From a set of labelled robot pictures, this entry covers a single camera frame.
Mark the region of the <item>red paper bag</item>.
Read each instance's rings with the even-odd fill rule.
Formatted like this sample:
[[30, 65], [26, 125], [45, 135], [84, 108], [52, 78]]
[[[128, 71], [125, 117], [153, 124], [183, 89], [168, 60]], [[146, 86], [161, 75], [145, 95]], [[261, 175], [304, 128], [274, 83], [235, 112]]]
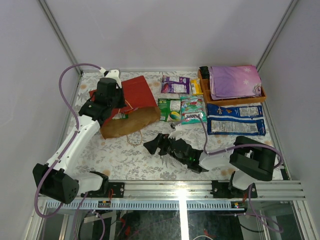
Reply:
[[161, 111], [144, 76], [122, 82], [126, 106], [115, 108], [100, 128], [102, 137], [119, 138], [158, 122]]

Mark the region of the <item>green yellow snack bag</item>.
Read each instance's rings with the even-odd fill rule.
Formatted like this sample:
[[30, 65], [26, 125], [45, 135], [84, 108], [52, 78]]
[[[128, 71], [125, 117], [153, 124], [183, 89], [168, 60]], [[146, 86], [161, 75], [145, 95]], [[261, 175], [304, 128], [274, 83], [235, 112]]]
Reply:
[[164, 122], [179, 122], [181, 120], [181, 100], [173, 98], [159, 98], [160, 120]]

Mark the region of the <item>green white snack packet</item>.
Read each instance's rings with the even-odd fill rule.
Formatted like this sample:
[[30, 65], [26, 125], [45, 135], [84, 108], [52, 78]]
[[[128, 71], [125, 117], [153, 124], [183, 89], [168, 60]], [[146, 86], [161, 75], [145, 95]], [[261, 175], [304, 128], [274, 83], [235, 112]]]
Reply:
[[181, 120], [182, 125], [207, 122], [207, 112], [204, 101], [198, 96], [181, 96]]

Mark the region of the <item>purple snack packet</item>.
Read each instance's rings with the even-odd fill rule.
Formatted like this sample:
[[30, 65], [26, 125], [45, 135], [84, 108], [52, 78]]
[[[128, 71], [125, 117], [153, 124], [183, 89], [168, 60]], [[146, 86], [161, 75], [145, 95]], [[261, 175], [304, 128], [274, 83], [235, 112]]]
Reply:
[[190, 78], [184, 76], [162, 76], [161, 93], [189, 94]]

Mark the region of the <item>yellow snack packet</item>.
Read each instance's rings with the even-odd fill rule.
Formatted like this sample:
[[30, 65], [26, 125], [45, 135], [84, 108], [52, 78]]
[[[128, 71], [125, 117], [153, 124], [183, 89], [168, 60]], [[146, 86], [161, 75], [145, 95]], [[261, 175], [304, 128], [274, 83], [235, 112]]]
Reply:
[[203, 94], [199, 78], [190, 80], [190, 88], [191, 88], [191, 94], [193, 96], [199, 96]]

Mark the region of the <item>blue chips bag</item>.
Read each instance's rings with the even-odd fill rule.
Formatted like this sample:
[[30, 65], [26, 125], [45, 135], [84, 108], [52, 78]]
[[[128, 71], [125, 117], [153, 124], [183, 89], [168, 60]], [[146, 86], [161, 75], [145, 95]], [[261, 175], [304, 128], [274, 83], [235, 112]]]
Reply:
[[222, 107], [207, 104], [209, 135], [265, 136], [266, 126], [260, 105]]

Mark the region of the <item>colourful snack packet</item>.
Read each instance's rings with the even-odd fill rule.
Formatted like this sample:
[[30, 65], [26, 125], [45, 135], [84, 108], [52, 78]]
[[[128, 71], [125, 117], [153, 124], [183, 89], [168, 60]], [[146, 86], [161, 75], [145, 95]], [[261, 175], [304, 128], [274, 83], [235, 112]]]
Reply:
[[130, 109], [128, 111], [124, 111], [124, 112], [118, 112], [112, 119], [113, 120], [117, 120], [117, 119], [128, 119], [129, 118], [129, 114], [133, 113], [134, 111], [136, 111], [138, 108], [133, 108]]

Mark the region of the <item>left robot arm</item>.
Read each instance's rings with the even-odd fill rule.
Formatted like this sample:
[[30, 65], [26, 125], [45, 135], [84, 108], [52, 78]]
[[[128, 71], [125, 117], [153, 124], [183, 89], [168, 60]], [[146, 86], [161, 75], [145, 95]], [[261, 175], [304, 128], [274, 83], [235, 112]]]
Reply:
[[108, 72], [98, 83], [96, 91], [81, 107], [72, 132], [57, 152], [46, 162], [36, 164], [33, 177], [36, 194], [42, 194], [64, 204], [70, 204], [77, 195], [105, 197], [110, 190], [108, 177], [97, 171], [73, 175], [76, 162], [91, 138], [114, 109], [125, 107], [125, 97], [119, 73]]

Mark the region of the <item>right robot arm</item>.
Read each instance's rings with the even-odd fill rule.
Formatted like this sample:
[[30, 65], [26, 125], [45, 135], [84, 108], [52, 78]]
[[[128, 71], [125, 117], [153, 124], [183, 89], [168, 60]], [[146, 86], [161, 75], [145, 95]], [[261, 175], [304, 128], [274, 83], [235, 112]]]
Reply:
[[229, 182], [211, 182], [211, 194], [215, 199], [247, 197], [255, 181], [270, 182], [277, 156], [273, 147], [246, 136], [237, 136], [232, 146], [211, 153], [192, 148], [183, 139], [162, 133], [143, 146], [151, 155], [169, 155], [198, 174], [209, 172], [215, 167], [235, 167]]

